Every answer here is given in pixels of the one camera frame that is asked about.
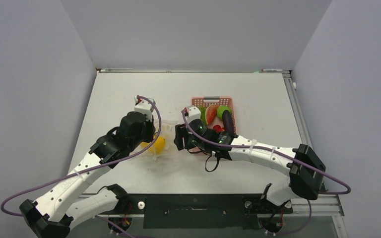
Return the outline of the clear zip top bag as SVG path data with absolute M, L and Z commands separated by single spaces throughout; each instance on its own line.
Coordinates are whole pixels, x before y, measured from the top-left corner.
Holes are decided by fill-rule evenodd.
M 161 133 L 158 139 L 139 156 L 153 161 L 175 156 L 179 152 L 174 144 L 175 125 L 177 123 L 177 121 L 163 119 L 161 121 Z

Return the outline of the yellow bell pepper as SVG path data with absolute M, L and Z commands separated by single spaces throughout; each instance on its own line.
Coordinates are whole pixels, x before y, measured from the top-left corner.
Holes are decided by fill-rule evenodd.
M 154 144 L 147 149 L 150 154 L 159 155 L 163 152 L 166 146 L 166 139 L 163 136 L 159 136 Z

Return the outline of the pink plastic basket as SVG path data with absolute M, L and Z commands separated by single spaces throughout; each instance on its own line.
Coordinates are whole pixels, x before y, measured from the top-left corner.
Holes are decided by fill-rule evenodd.
M 228 97 L 228 96 L 199 96 L 199 97 L 192 97 L 191 98 L 191 105 L 193 106 L 204 106 L 204 107 L 208 107 L 209 105 L 211 104 L 218 104 L 218 105 L 225 105 L 225 106 L 228 106 L 232 109 L 233 111 L 233 114 L 232 114 L 232 117 L 233 117 L 233 121 L 234 121 L 234 125 L 235 125 L 235 134 L 237 133 L 237 128 L 236 128 L 236 119 L 235 119 L 235 110 L 234 110 L 234 105 L 233 105 L 233 98 L 232 97 Z M 213 120 L 213 122 L 211 122 L 210 124 L 207 125 L 208 128 L 212 129 L 214 125 L 221 125 L 223 126 L 223 121 L 221 121 L 217 116 L 215 117 L 215 119 Z

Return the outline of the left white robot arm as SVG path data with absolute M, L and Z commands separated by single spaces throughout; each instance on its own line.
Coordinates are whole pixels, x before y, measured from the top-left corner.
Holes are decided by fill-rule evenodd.
M 65 238 L 82 222 L 94 216 L 129 209 L 128 193 L 118 184 L 109 185 L 98 194 L 78 201 L 78 197 L 98 178 L 113 169 L 116 160 L 130 155 L 142 142 L 153 140 L 153 117 L 129 112 L 114 127 L 99 137 L 90 151 L 69 173 L 36 200 L 25 200 L 20 212 L 29 228 L 39 238 Z

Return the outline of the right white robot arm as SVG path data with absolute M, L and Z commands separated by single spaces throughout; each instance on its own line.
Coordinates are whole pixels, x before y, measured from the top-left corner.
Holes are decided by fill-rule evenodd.
M 243 161 L 280 172 L 285 178 L 266 185 L 260 205 L 273 212 L 293 198 L 317 200 L 323 181 L 325 165 L 306 145 L 284 148 L 249 140 L 241 135 L 217 132 L 207 128 L 200 119 L 189 125 L 175 125 L 174 144 L 179 151 L 198 148 L 216 161 Z

